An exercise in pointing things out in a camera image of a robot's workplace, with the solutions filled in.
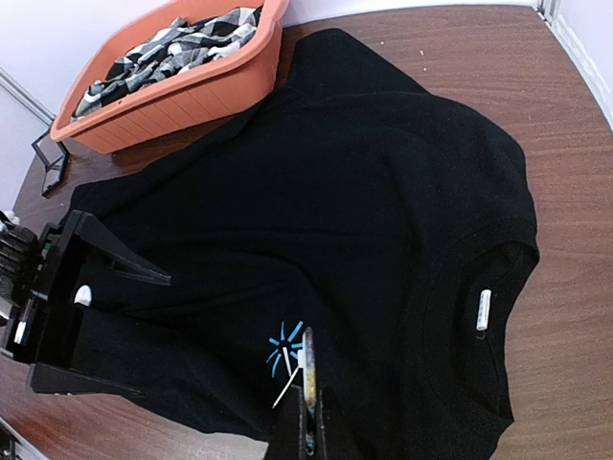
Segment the black sweater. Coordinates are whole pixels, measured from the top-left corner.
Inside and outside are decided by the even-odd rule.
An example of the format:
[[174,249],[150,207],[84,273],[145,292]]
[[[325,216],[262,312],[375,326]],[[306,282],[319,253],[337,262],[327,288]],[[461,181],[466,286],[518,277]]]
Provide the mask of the black sweater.
[[347,34],[301,40],[285,88],[72,207],[172,275],[82,274],[100,308],[74,364],[147,409],[267,439],[310,326],[366,458],[487,459],[512,421],[506,322],[538,259],[522,149]]

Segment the white tag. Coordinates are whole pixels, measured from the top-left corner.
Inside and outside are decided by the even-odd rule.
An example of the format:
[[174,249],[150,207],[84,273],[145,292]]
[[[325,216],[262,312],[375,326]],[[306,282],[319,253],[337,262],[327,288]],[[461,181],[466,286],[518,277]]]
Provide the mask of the white tag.
[[298,367],[304,369],[307,364],[305,363],[305,351],[298,350]]
[[477,331],[485,331],[489,322],[489,301],[491,290],[483,289],[479,297],[479,312],[477,313]]
[[289,380],[287,381],[287,384],[285,385],[284,389],[281,391],[281,395],[279,395],[279,398],[277,398],[277,400],[272,404],[273,409],[277,407],[277,404],[281,401],[285,392],[289,389],[289,385],[291,385],[291,382],[294,381],[294,379],[296,379],[296,376],[298,375],[298,371],[300,371],[300,367],[296,367],[296,369],[294,369],[294,373],[291,376],[289,376]]

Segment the fabric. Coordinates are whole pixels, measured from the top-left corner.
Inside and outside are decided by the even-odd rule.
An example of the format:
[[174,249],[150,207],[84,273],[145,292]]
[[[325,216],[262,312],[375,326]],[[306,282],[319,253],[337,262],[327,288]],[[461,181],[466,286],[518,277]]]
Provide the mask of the fabric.
[[522,149],[343,32],[301,40],[257,107],[72,207],[172,275],[81,277],[96,308],[74,365],[142,407],[266,440],[310,326],[366,459],[488,459],[512,421],[505,329],[538,259]]
[[227,58],[253,38],[261,7],[236,8],[223,16],[188,25],[177,18],[149,41],[119,57],[105,81],[95,81],[73,115],[78,120],[105,105],[173,75]]

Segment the baseboard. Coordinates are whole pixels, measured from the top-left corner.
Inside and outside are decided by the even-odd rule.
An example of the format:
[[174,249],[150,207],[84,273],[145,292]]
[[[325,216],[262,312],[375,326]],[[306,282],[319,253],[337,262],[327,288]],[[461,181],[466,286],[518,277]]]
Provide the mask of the baseboard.
[[15,431],[8,423],[0,417],[0,449],[9,452],[3,455],[0,450],[0,458],[17,458],[19,460],[48,460],[37,448],[28,440]]
[[581,40],[577,37],[573,29],[564,20],[561,14],[558,14],[553,23],[547,23],[557,41],[562,45],[564,51],[573,61],[579,73],[585,80],[587,87],[594,95],[594,99],[600,106],[604,118],[613,129],[613,93],[610,86],[600,73],[596,62],[587,55],[585,47]]
[[538,0],[291,0],[284,24],[293,26],[331,17],[400,8],[448,5],[514,5],[534,8],[537,3]]

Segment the white wall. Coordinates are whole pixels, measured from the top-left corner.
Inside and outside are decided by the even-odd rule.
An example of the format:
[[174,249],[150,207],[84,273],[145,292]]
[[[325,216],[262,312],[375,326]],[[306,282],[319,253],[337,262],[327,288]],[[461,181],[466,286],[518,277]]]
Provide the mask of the white wall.
[[30,144],[46,129],[40,120],[0,88],[0,210],[12,209],[34,158]]
[[53,113],[115,31],[166,0],[1,0],[0,67]]
[[613,128],[613,0],[559,0],[552,28]]

